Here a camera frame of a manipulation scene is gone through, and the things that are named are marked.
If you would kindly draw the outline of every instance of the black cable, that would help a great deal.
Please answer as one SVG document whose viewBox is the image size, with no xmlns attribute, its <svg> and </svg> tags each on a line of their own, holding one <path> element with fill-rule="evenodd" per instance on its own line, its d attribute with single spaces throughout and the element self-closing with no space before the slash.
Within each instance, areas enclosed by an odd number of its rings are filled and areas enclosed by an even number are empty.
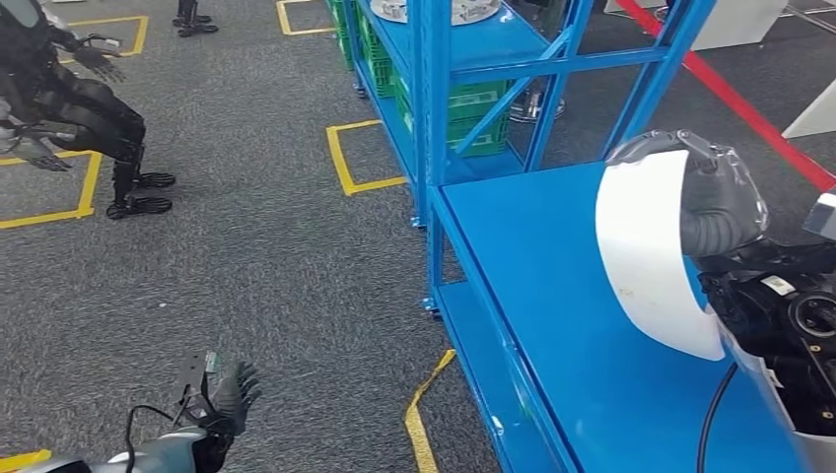
<svg viewBox="0 0 836 473">
<path fill-rule="evenodd" d="M 128 449 L 128 463 L 125 467 L 125 473 L 131 473 L 133 471 L 133 465 L 136 463 L 136 450 L 133 448 L 133 443 L 130 441 L 131 431 L 133 430 L 133 418 L 136 415 L 136 411 L 140 409 L 145 409 L 147 411 L 151 411 L 155 414 L 159 414 L 170 421 L 174 421 L 174 417 L 166 414 L 165 412 L 157 409 L 153 406 L 146 406 L 144 404 L 140 404 L 138 406 L 133 406 L 131 410 L 128 412 L 128 422 L 125 425 L 125 446 Z"/>
<path fill-rule="evenodd" d="M 732 382 L 734 374 L 737 372 L 737 363 L 732 363 L 726 374 L 717 386 L 714 392 L 714 397 L 711 399 L 711 404 L 708 406 L 708 412 L 703 420 L 703 430 L 700 432 L 700 442 L 697 446 L 697 473 L 705 473 L 705 450 L 708 445 L 708 434 L 711 430 L 711 422 L 714 420 L 714 415 L 717 413 L 717 407 L 720 405 L 720 400 L 723 399 L 723 394 L 729 383 Z"/>
<path fill-rule="evenodd" d="M 174 416 L 174 420 L 172 421 L 172 428 L 180 427 L 180 418 L 183 416 L 183 414 L 185 414 L 186 407 L 188 406 L 188 403 L 191 402 L 191 399 L 194 396 L 194 394 L 190 396 L 184 396 L 182 405 L 180 405 L 180 409 L 177 411 L 177 415 Z"/>
<path fill-rule="evenodd" d="M 203 430 L 204 430 L 204 431 L 206 431 L 206 432 L 210 432 L 210 433 L 211 433 L 211 431 L 210 431 L 210 430 L 211 430 L 211 428 L 212 428 L 212 427 L 214 427 L 216 424 L 220 424 L 220 423 L 222 423 L 222 422 L 232 422 L 232 419 L 230 419 L 229 417 L 220 417 L 220 418 L 215 419 L 214 421 L 210 422 L 210 423 L 209 423 L 209 424 L 207 424 L 206 426 L 201 427 L 201 429 L 203 429 Z"/>
</svg>

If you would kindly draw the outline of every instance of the blue shelf post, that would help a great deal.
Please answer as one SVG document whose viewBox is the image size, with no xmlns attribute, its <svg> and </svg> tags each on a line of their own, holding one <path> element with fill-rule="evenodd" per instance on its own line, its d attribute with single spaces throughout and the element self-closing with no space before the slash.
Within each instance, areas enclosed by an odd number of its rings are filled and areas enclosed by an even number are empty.
<svg viewBox="0 0 836 473">
<path fill-rule="evenodd" d="M 592 3 L 577 2 L 568 0 L 569 12 L 563 21 L 563 28 L 561 32 L 572 32 L 573 34 L 567 40 L 566 47 L 563 49 L 561 57 L 572 58 L 578 55 L 578 48 L 581 46 L 581 39 L 584 37 L 584 31 L 587 29 L 587 22 L 590 20 L 590 13 L 592 12 Z M 532 143 L 528 146 L 528 152 L 525 155 L 524 171 L 531 172 L 540 168 L 542 162 L 543 151 L 548 145 L 551 130 L 554 121 L 557 119 L 557 106 L 560 103 L 560 98 L 566 90 L 566 83 L 569 80 L 569 74 L 560 74 L 552 76 L 545 90 L 545 97 L 543 100 L 543 110 L 540 113 L 540 119 L 534 126 L 534 133 Z"/>
<path fill-rule="evenodd" d="M 424 131 L 426 136 L 416 135 L 417 140 L 427 143 L 426 155 L 419 157 L 419 161 L 426 161 L 426 185 L 441 185 L 445 180 L 448 161 L 447 124 L 448 124 L 448 96 L 450 95 L 450 61 L 451 61 L 451 2 L 426 3 L 421 9 L 420 23 L 422 34 L 420 44 L 423 52 L 422 61 L 413 65 L 424 71 L 424 83 L 420 89 L 418 102 L 425 106 Z M 427 243 L 430 247 L 431 263 L 427 265 L 427 280 L 436 287 L 443 281 L 444 230 L 441 222 L 431 209 L 428 209 Z M 435 309 L 435 302 L 431 299 L 430 309 Z"/>
<path fill-rule="evenodd" d="M 409 7 L 408 25 L 412 32 L 412 43 L 423 44 L 424 41 L 424 23 L 421 17 L 425 10 L 432 10 L 428 8 L 423 2 L 413 2 Z M 427 156 L 427 119 L 426 111 L 424 109 L 424 84 L 427 82 L 426 70 L 424 64 L 423 47 L 412 48 L 412 66 L 411 66 L 411 80 L 409 82 L 409 102 L 412 103 L 413 114 L 413 140 L 412 153 L 416 157 L 415 163 L 415 183 L 414 183 L 414 200 L 415 200 L 415 217 L 412 219 L 412 227 L 424 228 L 427 225 L 427 163 L 428 160 L 423 157 Z"/>
<path fill-rule="evenodd" d="M 354 62 L 354 90 L 360 97 L 365 97 L 369 91 L 363 86 L 363 79 L 360 77 L 360 68 L 357 66 L 361 62 L 360 59 L 360 43 L 359 32 L 354 18 L 354 2 L 360 0 L 343 0 L 342 2 L 342 16 L 345 18 L 345 28 L 348 33 L 348 47 L 351 50 L 351 60 Z"/>
</svg>

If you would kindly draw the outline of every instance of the floor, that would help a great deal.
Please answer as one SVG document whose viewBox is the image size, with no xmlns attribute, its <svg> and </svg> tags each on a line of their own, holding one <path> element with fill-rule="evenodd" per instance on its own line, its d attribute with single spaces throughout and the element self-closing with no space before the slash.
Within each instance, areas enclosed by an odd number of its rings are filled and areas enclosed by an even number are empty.
<svg viewBox="0 0 836 473">
<path fill-rule="evenodd" d="M 114 223 L 102 212 L 111 197 L 103 158 L 92 216 L 0 234 L 0 455 L 122 451 L 127 409 L 171 409 L 180 357 L 211 349 L 254 360 L 264 390 L 225 471 L 417 471 L 402 415 L 448 346 L 417 304 L 423 239 L 407 225 L 404 186 L 342 192 L 324 133 L 374 118 L 371 107 L 352 93 L 330 35 L 283 35 L 273 0 L 201 9 L 218 34 L 177 38 L 171 0 L 54 8 L 71 22 L 149 18 L 141 53 L 118 60 L 128 80 L 114 87 L 146 116 L 146 169 L 179 182 L 165 192 L 170 213 Z M 295 30 L 329 27 L 318 0 L 289 6 L 288 17 Z M 132 43 L 139 23 L 78 30 Z M 595 16 L 585 49 L 646 40 L 628 20 Z M 704 57 L 783 128 L 836 77 L 834 46 L 836 37 L 785 19 L 762 47 Z M 570 81 L 551 166 L 594 157 L 635 72 Z M 772 204 L 774 234 L 805 239 L 799 225 L 815 190 L 687 72 L 653 122 L 737 146 Z M 526 132 L 517 127 L 515 140 Z M 378 127 L 340 139 L 357 182 L 397 176 Z M 835 141 L 794 143 L 836 169 Z M 89 161 L 70 159 L 66 175 L 0 167 L 0 220 L 71 210 Z M 498 471 L 455 364 L 421 411 L 442 472 Z M 136 438 L 160 431 L 143 418 Z"/>
</svg>

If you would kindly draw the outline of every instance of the blue tabletop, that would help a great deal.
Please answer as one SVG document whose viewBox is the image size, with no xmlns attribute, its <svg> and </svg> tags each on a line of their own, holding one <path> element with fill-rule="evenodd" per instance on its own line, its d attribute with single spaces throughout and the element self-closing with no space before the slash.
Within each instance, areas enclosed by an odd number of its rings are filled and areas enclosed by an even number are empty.
<svg viewBox="0 0 836 473">
<path fill-rule="evenodd" d="M 406 24 L 390 22 L 375 16 L 369 0 L 358 0 L 371 19 L 378 35 L 391 40 L 403 63 L 412 59 L 412 33 Z M 508 64 L 537 59 L 548 46 L 548 41 L 537 33 L 522 17 L 505 4 L 491 18 L 471 25 L 454 27 L 451 32 L 451 69 L 461 70 Z M 407 75 L 409 71 L 400 71 Z"/>
<path fill-rule="evenodd" d="M 584 471 L 691 473 L 729 361 L 673 351 L 623 313 L 595 240 L 601 173 L 595 163 L 443 192 Z M 707 471 L 801 471 L 744 375 L 721 403 Z"/>
</svg>

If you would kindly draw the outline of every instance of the label sticker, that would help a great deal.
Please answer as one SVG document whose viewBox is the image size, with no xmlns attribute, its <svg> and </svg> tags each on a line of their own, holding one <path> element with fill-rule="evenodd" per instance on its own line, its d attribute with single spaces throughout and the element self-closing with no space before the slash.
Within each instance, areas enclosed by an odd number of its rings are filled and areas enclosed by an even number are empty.
<svg viewBox="0 0 836 473">
<path fill-rule="evenodd" d="M 769 289 L 775 291 L 779 296 L 786 296 L 787 294 L 791 294 L 796 291 L 796 288 L 793 287 L 792 284 L 779 278 L 778 276 L 769 276 L 761 279 L 760 282 L 765 284 Z"/>
<path fill-rule="evenodd" d="M 206 372 L 214 374 L 218 372 L 218 354 L 215 352 L 208 352 L 206 354 Z"/>
</svg>

